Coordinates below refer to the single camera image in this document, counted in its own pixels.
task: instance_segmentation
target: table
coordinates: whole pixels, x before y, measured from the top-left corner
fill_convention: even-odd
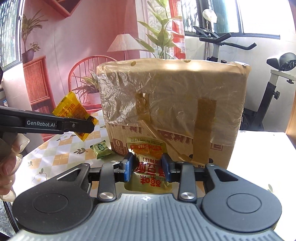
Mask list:
[[[100,167],[105,162],[123,159],[117,154],[96,159],[90,145],[103,140],[109,143],[109,138],[102,111],[92,115],[99,121],[85,142],[68,132],[54,136],[24,157],[13,185],[16,195],[80,163]],[[286,134],[240,131],[227,170],[264,189],[272,189],[282,204],[282,216],[275,231],[285,241],[294,241],[296,150]],[[91,196],[96,196],[97,187],[98,182],[94,182]],[[177,190],[178,184],[173,183],[175,195]],[[130,193],[123,183],[116,183],[116,192]]]

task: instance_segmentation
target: yellow snack package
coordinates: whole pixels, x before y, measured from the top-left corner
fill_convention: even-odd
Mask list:
[[[170,193],[172,184],[165,180],[160,159],[167,153],[166,144],[162,141],[128,137],[127,145],[130,152],[139,160],[138,166],[131,174],[129,182],[124,184],[126,190],[149,193]]]
[[[69,94],[67,94],[62,101],[59,103],[59,105],[54,109],[52,112],[56,116],[61,117],[69,117],[69,118],[75,118],[80,120],[88,120],[91,121],[94,125],[98,123],[98,120],[95,117],[92,117],[90,114],[86,112],[82,104],[78,101],[76,95],[71,91]],[[82,141],[85,141],[88,137],[88,133],[77,133],[75,132],[77,136]]]

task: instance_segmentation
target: ribbed gray plate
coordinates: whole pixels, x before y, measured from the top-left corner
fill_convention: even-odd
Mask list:
[[[283,241],[275,232],[238,235],[207,222],[195,205],[172,194],[122,194],[97,205],[79,227],[60,234],[40,235],[22,230],[13,241]]]

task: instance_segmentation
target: purple plant pot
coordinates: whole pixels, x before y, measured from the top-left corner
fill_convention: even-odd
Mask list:
[[[25,64],[27,62],[30,62],[34,58],[34,50],[29,49],[26,52],[22,54],[22,63]]]

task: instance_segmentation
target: glove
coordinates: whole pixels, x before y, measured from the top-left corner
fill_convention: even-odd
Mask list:
[[[22,162],[20,154],[30,140],[23,134],[5,132],[0,138],[0,198],[13,202],[16,198],[12,185],[15,172]]]

